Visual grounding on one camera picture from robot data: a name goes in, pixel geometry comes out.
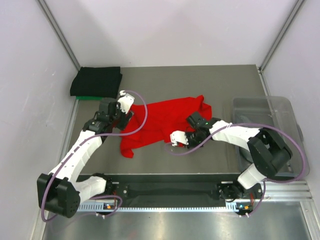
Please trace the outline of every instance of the red cloth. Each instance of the red cloth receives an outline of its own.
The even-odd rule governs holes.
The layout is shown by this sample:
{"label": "red cloth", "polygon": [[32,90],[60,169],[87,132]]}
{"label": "red cloth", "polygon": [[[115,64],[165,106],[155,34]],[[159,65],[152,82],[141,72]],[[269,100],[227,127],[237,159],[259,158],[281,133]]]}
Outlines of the red cloth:
{"label": "red cloth", "polygon": [[[210,120],[212,117],[211,106],[204,103],[204,96],[196,98],[185,97],[147,105],[148,116],[143,128],[135,134],[123,136],[120,144],[121,154],[126,158],[132,158],[132,149],[164,140],[170,142],[170,134],[174,131],[186,131],[189,127],[186,119],[194,112],[199,112],[202,117]],[[130,122],[122,131],[129,133],[136,130],[144,121],[145,107],[143,105],[132,105],[134,112]]]}

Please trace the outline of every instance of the purple cable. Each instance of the purple cable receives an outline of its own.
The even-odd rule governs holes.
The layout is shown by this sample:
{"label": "purple cable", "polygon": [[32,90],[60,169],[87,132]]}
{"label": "purple cable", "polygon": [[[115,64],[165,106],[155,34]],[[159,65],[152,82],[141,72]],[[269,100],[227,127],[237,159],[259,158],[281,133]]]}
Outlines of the purple cable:
{"label": "purple cable", "polygon": [[[114,215],[116,213],[116,211],[121,207],[123,200],[120,196],[117,195],[103,195],[103,196],[95,196],[90,198],[91,200],[95,200],[95,199],[107,199],[107,198],[116,198],[120,200],[120,203],[116,206],[116,208],[109,213],[108,215],[104,215],[105,218],[111,217],[112,215]],[[73,218],[72,221],[68,222],[68,224],[66,224],[62,229],[60,229],[59,231],[54,230],[53,226],[52,226],[52,222],[50,222],[50,230],[53,234],[57,235],[59,233],[61,233],[63,230],[65,230],[67,227],[69,227],[71,224],[73,224],[75,221],[78,221],[79,219],[82,219],[85,216],[89,216],[89,215],[96,215],[98,213],[95,212],[87,212],[84,214],[81,214],[80,216]]]}
{"label": "purple cable", "polygon": [[[270,182],[273,182],[273,183],[278,183],[278,184],[285,184],[285,183],[292,183],[294,181],[297,181],[299,179],[301,179],[303,176],[304,176],[304,173],[305,173],[305,168],[306,168],[306,165],[307,165],[307,158],[305,156],[305,153],[304,151],[301,149],[301,147],[296,143],[296,141],[290,137],[288,134],[286,134],[284,131],[274,127],[274,126],[269,126],[269,125],[265,125],[265,124],[260,124],[260,123],[235,123],[235,124],[231,124],[231,125],[228,125],[228,126],[224,126],[224,127],[221,127],[219,128],[218,130],[214,131],[212,134],[210,134],[203,142],[201,142],[198,146],[196,146],[195,148],[189,150],[189,151],[186,151],[186,152],[183,152],[183,153],[174,153],[174,152],[170,152],[167,148],[166,148],[166,145],[164,146],[164,149],[171,155],[175,155],[175,156],[183,156],[183,155],[187,155],[187,154],[190,154],[194,151],[196,151],[198,148],[200,148],[203,144],[205,144],[209,139],[212,138],[213,135],[217,134],[218,132],[226,129],[226,128],[232,128],[232,127],[251,127],[251,128],[267,128],[267,129],[271,129],[271,130],[274,130],[276,131],[277,133],[285,136],[295,147],[296,149],[298,150],[300,156],[301,156],[301,160],[302,160],[302,168],[301,168],[301,172],[296,176],[294,177],[293,179],[289,179],[289,180],[273,180],[273,179],[268,179],[268,181]],[[262,203],[262,200],[264,199],[264,196],[265,196],[265,193],[266,193],[266,180],[263,180],[263,194],[262,194],[262,197],[260,198],[260,201],[258,202],[258,204],[256,205],[256,207],[253,209],[253,211],[249,214],[249,216],[251,216],[253,213],[255,213],[259,206],[261,205]]]}
{"label": "purple cable", "polygon": [[[145,125],[146,121],[147,121],[147,117],[148,117],[148,108],[147,108],[147,104],[144,100],[144,98],[137,92],[135,91],[131,91],[131,90],[125,90],[126,93],[133,93],[135,95],[137,95],[143,102],[144,105],[144,109],[145,109],[145,116],[143,119],[142,124],[140,125],[140,127],[138,127],[136,130],[131,131],[131,132],[127,132],[127,133],[101,133],[101,134],[97,134],[97,135],[93,135],[91,137],[86,138],[83,142],[80,143],[79,146],[82,146],[83,144],[85,144],[87,141],[89,141],[90,139],[93,138],[97,138],[97,137],[107,137],[107,136],[128,136],[131,134],[135,134],[136,132],[140,131],[143,126]],[[80,147],[77,147],[74,149],[74,152],[76,152]],[[64,162],[61,163],[61,165],[59,166],[59,168],[56,170],[56,172],[52,175],[50,181],[48,182],[48,185],[45,188],[44,194],[43,194],[43,198],[42,198],[42,203],[41,203],[41,218],[42,221],[44,221],[45,223],[52,221],[57,215],[53,215],[51,218],[46,219],[45,217],[45,204],[46,204],[46,200],[47,200],[47,196],[48,196],[48,192],[49,189],[54,181],[54,179],[56,178],[56,176],[58,175],[58,173],[61,171],[61,169],[64,167],[64,165],[69,161],[69,159],[73,156],[73,153],[70,153],[69,156],[64,160]]]}

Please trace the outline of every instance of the purple hose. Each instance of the purple hose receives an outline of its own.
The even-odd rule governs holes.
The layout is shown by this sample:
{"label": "purple hose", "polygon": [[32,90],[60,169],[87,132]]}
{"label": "purple hose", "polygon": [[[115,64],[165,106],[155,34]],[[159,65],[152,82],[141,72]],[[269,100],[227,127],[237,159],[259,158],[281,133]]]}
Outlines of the purple hose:
{"label": "purple hose", "polygon": [[[194,151],[196,151],[198,148],[200,148],[203,144],[205,144],[209,139],[212,138],[213,135],[217,134],[218,132],[226,129],[226,128],[232,128],[232,127],[251,127],[251,128],[267,128],[267,129],[271,129],[271,130],[274,130],[276,131],[277,133],[285,136],[295,147],[296,149],[298,150],[300,156],[301,156],[301,160],[302,160],[302,168],[301,168],[301,172],[296,176],[294,177],[293,179],[289,179],[289,180],[272,180],[272,179],[268,179],[268,181],[270,182],[273,182],[273,183],[278,183],[278,184],[285,184],[285,183],[292,183],[294,181],[297,181],[299,179],[301,179],[303,176],[304,176],[304,173],[305,173],[305,169],[306,169],[306,165],[307,165],[307,158],[305,156],[305,153],[304,151],[301,149],[301,147],[296,143],[296,141],[290,137],[288,134],[286,134],[284,131],[274,127],[274,126],[269,126],[269,125],[265,125],[265,124],[260,124],[260,123],[234,123],[234,124],[231,124],[231,125],[228,125],[228,126],[224,126],[224,127],[221,127],[219,128],[218,130],[214,131],[212,134],[210,134],[203,142],[201,142],[198,146],[196,146],[195,148],[189,150],[189,151],[186,151],[186,152],[183,152],[183,153],[174,153],[174,152],[170,152],[167,148],[166,148],[166,145],[164,146],[164,149],[171,155],[175,155],[175,156],[183,156],[183,155],[187,155],[187,154],[190,154]],[[256,207],[253,209],[253,211],[249,214],[249,216],[251,216],[253,213],[255,213],[257,211],[257,209],[259,208],[259,206],[261,205],[261,202],[262,200],[264,199],[265,197],[265,193],[266,193],[266,180],[263,180],[263,194],[262,194],[262,197],[260,198],[260,201],[258,202],[258,204],[256,205]]]}
{"label": "purple hose", "polygon": [[[127,133],[101,133],[101,134],[97,134],[91,137],[88,137],[87,139],[85,139],[83,142],[80,143],[79,146],[82,146],[83,144],[85,144],[87,141],[89,141],[90,139],[96,138],[96,137],[107,137],[107,136],[128,136],[131,134],[135,134],[136,132],[138,132],[139,130],[141,130],[143,128],[143,126],[145,125],[146,121],[147,121],[147,117],[148,117],[148,108],[147,108],[147,104],[144,100],[144,98],[137,92],[135,91],[131,91],[131,90],[125,90],[125,92],[127,93],[133,93],[135,95],[137,95],[143,102],[144,105],[144,109],[145,109],[145,116],[143,119],[142,124],[140,125],[140,127],[138,127],[136,130],[131,131],[131,132],[127,132]],[[69,159],[73,156],[73,153],[70,153],[68,155],[68,157],[64,160],[64,162],[61,163],[61,165],[59,166],[59,168],[55,171],[55,173],[52,175],[48,185],[45,188],[44,194],[43,194],[43,198],[42,198],[42,203],[41,203],[41,218],[42,221],[44,221],[45,223],[52,221],[57,215],[55,214],[54,216],[52,216],[49,219],[46,219],[45,217],[45,204],[46,204],[46,200],[47,200],[47,196],[48,196],[48,192],[49,189],[54,181],[54,179],[56,178],[56,176],[58,175],[58,173],[61,171],[61,169],[64,167],[64,165],[69,161]]]}
{"label": "purple hose", "polygon": [[[123,200],[120,196],[117,196],[117,195],[103,195],[103,196],[95,196],[95,197],[92,197],[91,199],[94,200],[94,199],[107,199],[107,198],[116,198],[116,199],[119,199],[120,200],[120,203],[116,206],[116,208],[111,212],[109,213],[108,215],[104,215],[105,218],[108,218],[108,217],[111,217],[112,215],[114,215],[116,213],[116,211],[121,207],[122,203],[123,203]],[[89,215],[96,215],[98,213],[95,213],[95,212],[87,212],[87,213],[84,213],[84,214],[81,214],[80,216],[78,217],[75,217],[72,219],[72,221],[68,222],[62,229],[60,229],[59,231],[56,231],[54,230],[53,226],[52,226],[52,222],[50,222],[50,229],[51,229],[51,232],[53,234],[59,234],[61,233],[63,230],[65,230],[68,226],[70,226],[71,224],[73,224],[75,221],[78,221],[80,219],[82,219],[83,217],[85,216],[89,216]]]}

